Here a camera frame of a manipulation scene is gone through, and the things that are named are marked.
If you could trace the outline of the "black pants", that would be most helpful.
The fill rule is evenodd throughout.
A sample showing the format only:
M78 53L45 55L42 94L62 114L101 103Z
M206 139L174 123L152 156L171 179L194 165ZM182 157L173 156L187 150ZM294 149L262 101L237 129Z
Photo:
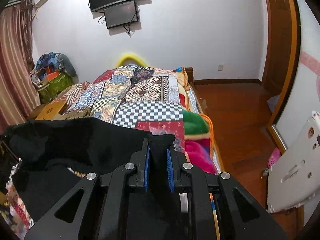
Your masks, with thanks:
M79 182L76 172L110 173L129 162L131 155L143 148L145 139L155 154L175 141L173 134L153 135L96 118L31 120L9 126L4 136L22 160L12 181L35 222Z

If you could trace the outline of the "green pink fleece blanket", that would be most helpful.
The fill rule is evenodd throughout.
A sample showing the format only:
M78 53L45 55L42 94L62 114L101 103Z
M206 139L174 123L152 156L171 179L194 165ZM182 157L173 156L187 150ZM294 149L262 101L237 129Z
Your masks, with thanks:
M193 68L180 67L172 72L177 81L179 101L183 109L185 156L204 172L219 174L223 164L215 143L212 121L205 115L201 100L195 92Z

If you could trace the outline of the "colourful patchwork quilt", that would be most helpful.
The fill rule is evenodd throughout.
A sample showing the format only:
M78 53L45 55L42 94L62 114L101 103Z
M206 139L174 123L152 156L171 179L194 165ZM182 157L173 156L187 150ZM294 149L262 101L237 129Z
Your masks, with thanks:
M91 111L91 116L121 127L154 135L173 134L177 151L184 152L181 88L172 70L135 65L107 70L85 89L68 112Z

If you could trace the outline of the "folded khaki pants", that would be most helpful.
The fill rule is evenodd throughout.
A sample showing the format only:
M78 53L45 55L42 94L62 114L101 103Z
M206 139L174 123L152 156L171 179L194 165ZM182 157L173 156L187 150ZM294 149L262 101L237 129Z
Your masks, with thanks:
M52 118L52 120L62 121L62 120L74 120L82 118L90 118L93 115L93 112L90 108L86 108L83 111L70 111L64 115L57 114Z

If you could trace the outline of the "pink slipper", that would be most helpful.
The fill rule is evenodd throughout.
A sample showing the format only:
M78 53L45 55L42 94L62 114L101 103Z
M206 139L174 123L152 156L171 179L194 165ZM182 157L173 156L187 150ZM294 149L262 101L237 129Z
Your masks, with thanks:
M281 157L281 151L279 148L276 147L271 153L267 161L268 168L271 168L279 160L280 157Z

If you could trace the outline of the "yellow foam tube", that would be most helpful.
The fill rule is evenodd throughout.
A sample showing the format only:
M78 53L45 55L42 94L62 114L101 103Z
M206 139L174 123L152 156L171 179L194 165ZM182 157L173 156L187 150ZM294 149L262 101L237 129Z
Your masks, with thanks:
M127 54L124 54L123 56L121 56L121 58L119 59L119 61L118 61L117 64L116 64L116 68L121 67L121 66L122 66L125 62L127 62L127 61L133 61L133 62L135 62L136 64L138 64L139 66L142 66L142 67L147 67L147 66L148 66L148 65L147 65L140 57L138 57L137 55L127 53Z

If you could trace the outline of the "wooden board with cutouts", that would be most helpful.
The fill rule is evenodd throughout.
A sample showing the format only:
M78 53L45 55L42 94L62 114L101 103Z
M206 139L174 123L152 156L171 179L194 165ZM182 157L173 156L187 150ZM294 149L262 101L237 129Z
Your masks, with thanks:
M60 114L65 109L66 103L66 100L60 100L47 104L36 117L36 120L53 120L57 114Z

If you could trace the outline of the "green storage box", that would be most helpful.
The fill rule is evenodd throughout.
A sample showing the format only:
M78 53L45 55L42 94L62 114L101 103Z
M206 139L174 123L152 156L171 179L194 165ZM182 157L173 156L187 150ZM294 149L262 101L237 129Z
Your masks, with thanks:
M50 103L55 99L64 89L73 85L74 82L66 73L60 73L57 77L43 85L38 89L40 102Z

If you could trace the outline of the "pile of clothes on box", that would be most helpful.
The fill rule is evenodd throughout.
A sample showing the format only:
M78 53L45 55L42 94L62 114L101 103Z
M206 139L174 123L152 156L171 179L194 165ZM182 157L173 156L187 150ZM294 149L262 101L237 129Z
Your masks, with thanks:
M47 68L50 72L66 73L73 83L77 83L79 78L69 58L62 53L49 52L43 54L36 62L35 67L30 72L34 81L42 81L47 75Z

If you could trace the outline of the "striped red curtain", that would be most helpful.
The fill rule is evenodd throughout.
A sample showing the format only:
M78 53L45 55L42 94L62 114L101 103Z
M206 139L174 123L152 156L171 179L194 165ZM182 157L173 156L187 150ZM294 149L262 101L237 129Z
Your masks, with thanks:
M33 52L33 0L1 12L1 133L21 124L40 105L30 72L35 67Z

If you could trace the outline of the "white sliding wardrobe door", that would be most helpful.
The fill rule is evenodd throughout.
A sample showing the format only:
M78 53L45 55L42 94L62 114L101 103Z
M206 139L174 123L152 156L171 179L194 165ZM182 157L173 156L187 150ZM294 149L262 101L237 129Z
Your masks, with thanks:
M304 0L297 3L301 25L298 68L289 99L276 123L287 149L297 140L312 112L319 112L319 23ZM319 204L319 193L302 205L306 225L317 219L319 205L312 209L312 202Z

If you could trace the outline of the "wooden door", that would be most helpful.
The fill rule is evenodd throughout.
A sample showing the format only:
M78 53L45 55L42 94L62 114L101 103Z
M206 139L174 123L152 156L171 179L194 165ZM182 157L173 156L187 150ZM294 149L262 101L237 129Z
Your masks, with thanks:
M268 13L268 46L264 88L272 95L282 91L290 61L292 20L289 0L266 0Z

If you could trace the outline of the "white wall socket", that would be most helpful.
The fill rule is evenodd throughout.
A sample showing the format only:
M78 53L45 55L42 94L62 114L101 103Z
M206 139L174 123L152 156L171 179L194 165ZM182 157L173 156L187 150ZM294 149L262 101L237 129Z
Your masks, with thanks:
M220 64L220 65L218 65L218 71L223 71L223 67L224 67L224 65L223 64Z

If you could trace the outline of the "small black wall monitor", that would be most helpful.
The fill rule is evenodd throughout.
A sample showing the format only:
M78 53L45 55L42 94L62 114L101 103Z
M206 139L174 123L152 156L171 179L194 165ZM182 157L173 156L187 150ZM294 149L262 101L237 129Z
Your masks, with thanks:
M118 3L104 9L107 29L138 22L138 8L135 1Z

